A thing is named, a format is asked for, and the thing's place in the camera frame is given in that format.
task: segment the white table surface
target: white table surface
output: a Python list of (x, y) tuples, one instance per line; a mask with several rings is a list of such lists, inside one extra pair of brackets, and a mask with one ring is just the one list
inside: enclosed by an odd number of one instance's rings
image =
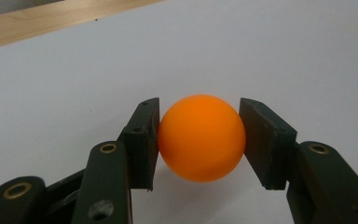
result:
[[(194, 93), (261, 101), (358, 174), (358, 1), (168, 0), (0, 48), (0, 184), (50, 185), (141, 101), (158, 96), (163, 115)], [(154, 183), (132, 191), (134, 223), (293, 223), (245, 157), (211, 184), (158, 158)]]

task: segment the wooden edge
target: wooden edge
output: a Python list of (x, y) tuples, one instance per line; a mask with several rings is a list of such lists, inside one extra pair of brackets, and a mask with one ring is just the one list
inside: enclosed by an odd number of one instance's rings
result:
[(65, 0), (0, 15), (0, 47), (162, 0)]

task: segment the orange ball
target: orange ball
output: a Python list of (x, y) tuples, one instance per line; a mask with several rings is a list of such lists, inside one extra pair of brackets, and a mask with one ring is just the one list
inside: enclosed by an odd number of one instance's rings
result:
[(236, 110), (211, 95), (174, 104), (158, 128), (163, 160), (179, 176), (210, 182), (230, 173), (245, 150), (245, 129)]

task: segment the white surface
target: white surface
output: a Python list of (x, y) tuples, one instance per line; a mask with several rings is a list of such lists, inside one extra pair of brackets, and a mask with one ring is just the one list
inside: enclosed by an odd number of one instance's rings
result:
[[(264, 102), (298, 142), (335, 147), (358, 174), (358, 1), (166, 1), (0, 48), (0, 184), (47, 185), (115, 140), (137, 104), (161, 114), (205, 92)], [(212, 184), (159, 158), (155, 190), (133, 190), (134, 223), (293, 223), (245, 158)]]

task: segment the ping pong ball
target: ping pong ball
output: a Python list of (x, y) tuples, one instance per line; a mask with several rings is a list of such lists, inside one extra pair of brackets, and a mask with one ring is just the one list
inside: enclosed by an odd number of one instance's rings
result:
[(245, 150), (236, 110), (211, 95), (188, 96), (168, 109), (158, 127), (158, 148), (174, 173), (196, 182), (229, 174)]

